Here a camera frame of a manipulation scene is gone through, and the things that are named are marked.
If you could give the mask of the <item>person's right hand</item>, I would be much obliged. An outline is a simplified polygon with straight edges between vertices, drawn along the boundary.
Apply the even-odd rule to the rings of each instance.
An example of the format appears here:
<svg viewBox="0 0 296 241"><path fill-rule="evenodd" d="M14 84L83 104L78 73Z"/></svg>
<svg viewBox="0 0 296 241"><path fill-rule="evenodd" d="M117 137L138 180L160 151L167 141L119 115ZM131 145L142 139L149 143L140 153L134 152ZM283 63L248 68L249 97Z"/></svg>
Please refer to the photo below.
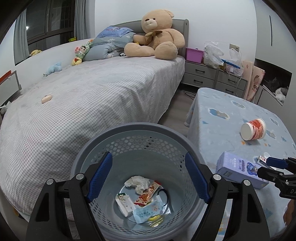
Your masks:
<svg viewBox="0 0 296 241"><path fill-rule="evenodd" d="M288 226L295 217L295 200L290 200L283 215L283 221Z"/></svg>

